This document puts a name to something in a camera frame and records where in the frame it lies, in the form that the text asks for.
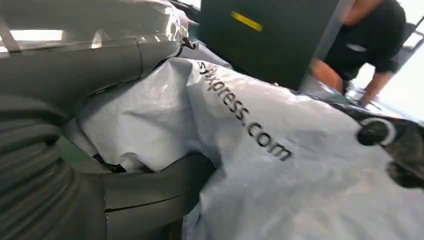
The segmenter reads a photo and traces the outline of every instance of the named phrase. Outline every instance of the person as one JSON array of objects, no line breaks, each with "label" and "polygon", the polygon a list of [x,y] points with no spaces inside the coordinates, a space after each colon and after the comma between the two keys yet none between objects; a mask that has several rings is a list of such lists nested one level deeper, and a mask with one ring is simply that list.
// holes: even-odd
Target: person
[{"label": "person", "polygon": [[403,44],[406,17],[396,0],[355,0],[325,59],[315,59],[311,72],[345,94],[349,81],[369,63],[375,66],[360,105],[372,101],[397,70],[392,58]]}]

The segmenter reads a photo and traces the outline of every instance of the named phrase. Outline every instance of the white plastic bag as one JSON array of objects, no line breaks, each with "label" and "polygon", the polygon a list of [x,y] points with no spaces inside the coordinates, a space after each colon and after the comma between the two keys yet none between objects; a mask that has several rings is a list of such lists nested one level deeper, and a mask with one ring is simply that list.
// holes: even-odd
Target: white plastic bag
[{"label": "white plastic bag", "polygon": [[79,120],[105,161],[213,161],[187,240],[422,238],[423,132],[412,122],[178,58],[96,97]]}]

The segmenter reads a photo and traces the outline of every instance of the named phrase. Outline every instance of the black shirt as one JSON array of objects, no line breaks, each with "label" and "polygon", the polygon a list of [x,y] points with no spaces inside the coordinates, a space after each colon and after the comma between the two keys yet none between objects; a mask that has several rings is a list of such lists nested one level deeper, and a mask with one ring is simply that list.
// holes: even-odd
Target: black shirt
[{"label": "black shirt", "polygon": [[344,82],[354,79],[365,63],[374,65],[377,73],[395,72],[392,58],[402,46],[405,26],[405,12],[398,2],[383,0],[359,23],[342,26],[324,62]]}]

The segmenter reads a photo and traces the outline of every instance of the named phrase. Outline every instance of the black round object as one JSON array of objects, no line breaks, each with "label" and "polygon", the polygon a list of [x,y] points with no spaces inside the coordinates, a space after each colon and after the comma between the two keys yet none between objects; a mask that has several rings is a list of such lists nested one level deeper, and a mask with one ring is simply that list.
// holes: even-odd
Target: black round object
[{"label": "black round object", "polygon": [[380,144],[389,135],[389,129],[381,121],[372,121],[364,125],[356,134],[358,142],[364,146]]}]

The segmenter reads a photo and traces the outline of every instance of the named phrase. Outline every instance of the yellow sticker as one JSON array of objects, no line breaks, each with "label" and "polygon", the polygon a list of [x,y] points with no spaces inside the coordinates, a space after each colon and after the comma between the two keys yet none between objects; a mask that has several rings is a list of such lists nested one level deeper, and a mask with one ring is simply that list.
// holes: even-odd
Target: yellow sticker
[{"label": "yellow sticker", "polygon": [[259,23],[253,21],[252,19],[249,19],[249,18],[241,15],[240,13],[237,13],[235,11],[232,11],[231,12],[231,16],[234,19],[236,19],[236,20],[238,20],[238,21],[246,24],[247,26],[253,28],[256,31],[259,31],[259,32],[262,31],[262,25],[260,25]]}]

